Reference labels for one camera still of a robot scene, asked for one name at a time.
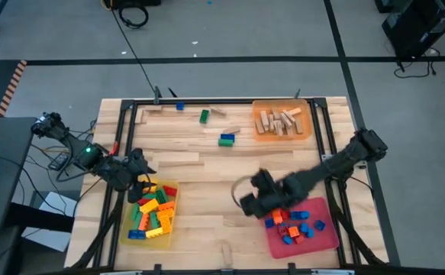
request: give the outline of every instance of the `green block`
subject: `green block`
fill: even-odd
[[[131,220],[136,219],[137,213],[139,213],[139,205],[137,203],[134,203],[132,205]]]
[[[166,195],[166,192],[164,192],[163,188],[156,190],[156,199],[158,200],[159,204],[168,202],[168,196]]]
[[[158,222],[158,218],[156,217],[156,213],[157,212],[151,212],[150,213],[150,223],[151,223],[151,228],[152,229],[156,229],[160,226],[159,222]]]
[[[132,225],[132,230],[137,230],[139,228],[140,220],[143,218],[143,213],[138,212],[136,218],[134,219],[134,224]]]
[[[232,140],[219,140],[219,146],[222,147],[232,147],[232,145],[234,144],[234,142]]]
[[[208,110],[202,111],[202,115],[200,115],[200,123],[203,123],[203,124],[207,123],[208,114],[209,114]]]

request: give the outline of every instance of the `wooden table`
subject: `wooden table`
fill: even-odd
[[[330,97],[327,103],[340,150],[349,143],[355,131],[350,108],[345,97]],[[121,99],[104,99],[98,114],[94,142],[108,149],[113,147],[120,104]],[[288,262],[296,263],[297,268],[339,267],[335,250],[272,259],[260,221],[246,217],[230,195],[235,180],[253,175],[260,167],[268,169],[278,179],[290,171],[317,165],[320,160],[315,136],[305,141],[257,142],[253,139],[251,104],[217,105],[228,112],[227,117],[211,115],[206,125],[200,125],[201,110],[207,107],[209,105],[187,105],[185,111],[178,112],[174,105],[165,105],[162,112],[138,112],[143,115],[137,116],[132,146],[144,149],[150,166],[158,171],[157,178],[179,182],[179,202],[171,248],[157,251],[119,243],[115,269],[152,270],[154,264],[162,264],[164,270],[226,268],[229,266],[224,262],[222,247],[227,245],[234,269],[281,269],[287,268]],[[325,149],[329,153],[322,114],[318,114]],[[124,129],[128,128],[129,117],[126,116]],[[235,125],[241,126],[241,132],[236,136],[234,147],[219,147],[217,140],[221,131]],[[126,145],[126,133],[124,130],[121,153]],[[355,171],[353,176],[368,181],[365,170]],[[93,176],[87,176],[82,193],[94,182]],[[100,182],[80,202],[65,267],[75,263],[95,237],[105,187],[105,183]],[[238,189],[237,195],[250,191],[248,183]],[[339,202],[337,188],[334,193]],[[347,194],[355,229],[373,252],[387,261],[370,191],[349,180]],[[311,192],[310,197],[315,196],[325,198],[323,182]],[[341,234],[347,261],[351,262],[349,243],[342,228]],[[109,242],[108,235],[102,264],[107,264]]]

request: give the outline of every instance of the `concrete floor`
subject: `concrete floor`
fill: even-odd
[[[332,0],[346,55],[391,56],[380,27],[385,15],[370,0]],[[126,34],[139,58],[336,57],[321,0],[165,0],[148,8],[150,22]],[[9,1],[0,17],[0,60],[132,58],[112,15],[97,0]],[[445,35],[435,47],[445,56]],[[394,63],[351,63],[368,128],[390,147],[379,177],[401,263],[445,268],[445,62],[437,76],[397,79]],[[198,63],[145,66],[154,85],[179,96],[347,95],[339,63]],[[407,73],[423,73],[417,63]],[[60,112],[87,129],[102,98],[151,96],[137,65],[28,66],[8,116]],[[47,146],[53,141],[35,140]],[[31,151],[37,160],[46,159]],[[33,170],[41,191],[53,190]],[[58,185],[79,190],[81,180]],[[26,195],[31,188],[25,183]],[[20,190],[16,196],[21,198]],[[27,265],[27,271],[34,271]]]

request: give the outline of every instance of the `red tray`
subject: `red tray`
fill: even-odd
[[[327,202],[324,198],[307,199],[304,202],[291,208],[290,211],[309,211],[310,217],[302,221],[285,220],[287,225],[300,225],[305,222],[309,228],[314,229],[313,238],[305,238],[301,244],[286,244],[278,233],[277,226],[266,229],[266,236],[268,238],[269,251],[271,256],[275,259],[283,257],[290,257],[300,254],[306,254],[316,251],[323,251],[327,249],[337,248],[339,246],[339,239],[337,238],[336,230],[327,208]],[[314,223],[321,220],[326,224],[323,231],[318,231],[314,227]]]

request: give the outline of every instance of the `white paper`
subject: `white paper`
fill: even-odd
[[[69,217],[72,217],[73,210],[76,205],[76,201],[74,201],[72,199],[68,199],[65,196],[58,195],[54,192],[49,192],[49,194],[47,194],[46,201],[50,205],[56,207],[57,209],[61,209],[61,211],[64,211],[65,206],[64,206],[64,202],[63,202],[63,200],[61,200],[61,198],[63,198],[64,202],[66,202],[65,213]],[[48,212],[52,212],[52,213],[56,213],[56,214],[61,214],[61,215],[63,214],[56,209],[52,209],[45,202],[42,202],[42,205],[40,206],[39,209],[48,211]],[[37,229],[38,228],[26,228],[24,230],[24,233],[22,233],[22,237],[32,233],[33,231],[36,231]],[[71,238],[71,233],[51,231],[51,230],[46,230],[46,229],[39,230],[38,232],[33,233],[32,235],[26,237],[26,239],[28,239],[28,240],[35,241],[38,244],[42,244],[49,248],[52,248],[57,251],[62,251],[62,252],[64,252],[66,250],[66,248],[68,247],[70,238]]]

